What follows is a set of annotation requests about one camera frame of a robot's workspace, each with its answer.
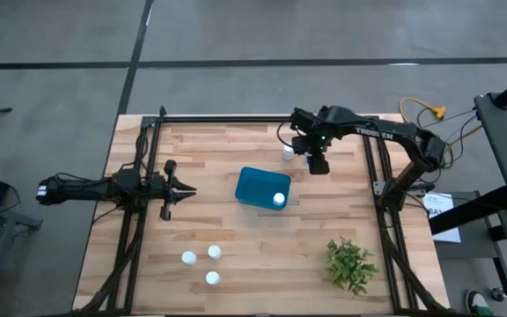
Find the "white paper sheet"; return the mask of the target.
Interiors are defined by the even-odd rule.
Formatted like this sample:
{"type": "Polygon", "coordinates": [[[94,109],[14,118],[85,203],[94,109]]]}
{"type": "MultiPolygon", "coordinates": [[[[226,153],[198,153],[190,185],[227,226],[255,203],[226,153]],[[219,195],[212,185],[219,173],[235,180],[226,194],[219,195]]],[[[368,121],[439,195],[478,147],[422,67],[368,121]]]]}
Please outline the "white paper sheet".
{"type": "MultiPolygon", "coordinates": [[[[450,194],[428,193],[422,198],[423,205],[429,212],[429,219],[443,214],[454,207],[450,194]]],[[[435,234],[433,240],[444,243],[460,243],[458,228],[435,234]]]]}

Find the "teal plastic basket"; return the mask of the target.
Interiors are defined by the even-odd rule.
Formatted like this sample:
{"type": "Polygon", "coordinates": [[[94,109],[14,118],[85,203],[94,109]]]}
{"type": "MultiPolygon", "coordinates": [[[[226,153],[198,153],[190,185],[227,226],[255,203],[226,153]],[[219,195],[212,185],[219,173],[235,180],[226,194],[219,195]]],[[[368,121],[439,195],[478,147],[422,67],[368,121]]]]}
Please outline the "teal plastic basket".
{"type": "Polygon", "coordinates": [[[235,190],[236,199],[243,204],[270,210],[283,210],[288,203],[291,177],[252,167],[243,167],[235,190]],[[275,193],[285,195],[284,205],[273,203],[275,193]]]}

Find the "person's shoe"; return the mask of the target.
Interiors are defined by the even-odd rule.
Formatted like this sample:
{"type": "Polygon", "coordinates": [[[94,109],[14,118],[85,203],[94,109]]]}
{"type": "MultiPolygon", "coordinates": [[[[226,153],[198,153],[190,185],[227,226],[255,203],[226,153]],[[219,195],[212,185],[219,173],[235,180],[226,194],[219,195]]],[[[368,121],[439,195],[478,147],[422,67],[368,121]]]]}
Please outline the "person's shoe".
{"type": "Polygon", "coordinates": [[[483,295],[475,290],[469,290],[465,296],[467,312],[480,316],[493,316],[494,313],[489,307],[483,295]]]}

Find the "green artificial plant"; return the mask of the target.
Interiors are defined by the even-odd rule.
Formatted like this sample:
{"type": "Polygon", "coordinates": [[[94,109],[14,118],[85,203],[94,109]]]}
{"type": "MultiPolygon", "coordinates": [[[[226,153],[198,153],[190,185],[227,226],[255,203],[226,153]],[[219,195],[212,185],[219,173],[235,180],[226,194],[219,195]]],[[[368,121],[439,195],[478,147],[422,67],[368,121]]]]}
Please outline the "green artificial plant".
{"type": "Polygon", "coordinates": [[[366,285],[379,273],[369,262],[373,256],[367,248],[359,247],[352,240],[341,237],[339,242],[330,240],[325,253],[325,270],[329,282],[354,297],[366,294],[366,285]]]}

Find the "black aluminium table frame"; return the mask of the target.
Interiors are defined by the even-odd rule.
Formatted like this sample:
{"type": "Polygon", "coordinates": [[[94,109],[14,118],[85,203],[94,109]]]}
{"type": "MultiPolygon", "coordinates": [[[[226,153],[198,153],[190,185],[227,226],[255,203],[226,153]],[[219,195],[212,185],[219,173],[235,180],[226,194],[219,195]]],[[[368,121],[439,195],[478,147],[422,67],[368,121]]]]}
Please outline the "black aluminium table frame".
{"type": "Polygon", "coordinates": [[[143,231],[134,314],[302,315],[390,314],[393,302],[408,307],[400,272],[386,275],[373,204],[369,164],[378,164],[375,143],[357,135],[335,141],[330,171],[312,175],[301,158],[283,160],[292,131],[283,116],[167,117],[159,131],[156,166],[172,159],[177,176],[197,193],[160,218],[150,204],[143,231]],[[234,192],[243,167],[288,174],[290,199],[280,211],[238,202],[234,192]],[[352,240],[369,249],[379,273],[366,294],[333,287],[325,270],[330,240],[352,240]],[[222,256],[210,259],[218,245],[222,256]],[[196,265],[181,260],[197,255],[196,265]],[[220,283],[209,285],[209,271],[220,283]]]}

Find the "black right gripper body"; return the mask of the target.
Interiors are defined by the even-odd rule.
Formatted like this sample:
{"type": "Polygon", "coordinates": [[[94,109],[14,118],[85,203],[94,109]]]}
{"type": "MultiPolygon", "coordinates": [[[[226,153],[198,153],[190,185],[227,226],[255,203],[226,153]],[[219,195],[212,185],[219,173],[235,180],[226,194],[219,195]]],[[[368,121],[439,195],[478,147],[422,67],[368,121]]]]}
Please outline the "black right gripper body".
{"type": "Polygon", "coordinates": [[[329,164],[324,152],[329,146],[329,137],[326,133],[324,121],[313,113],[301,108],[295,108],[290,116],[290,128],[300,131],[298,136],[305,136],[307,153],[304,154],[312,175],[329,173],[329,164]]]}

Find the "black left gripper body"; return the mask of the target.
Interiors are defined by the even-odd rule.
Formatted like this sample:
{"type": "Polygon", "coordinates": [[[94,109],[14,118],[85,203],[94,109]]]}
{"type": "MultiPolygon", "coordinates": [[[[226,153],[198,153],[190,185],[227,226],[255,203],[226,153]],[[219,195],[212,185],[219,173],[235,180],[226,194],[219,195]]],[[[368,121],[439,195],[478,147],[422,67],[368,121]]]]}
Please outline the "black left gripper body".
{"type": "Polygon", "coordinates": [[[160,172],[152,172],[147,182],[151,190],[151,198],[161,199],[164,201],[163,206],[160,209],[160,218],[165,221],[171,219],[171,206],[176,204],[175,192],[173,191],[174,173],[176,169],[176,162],[174,160],[167,160],[165,162],[164,172],[166,176],[160,174],[160,172]]]}

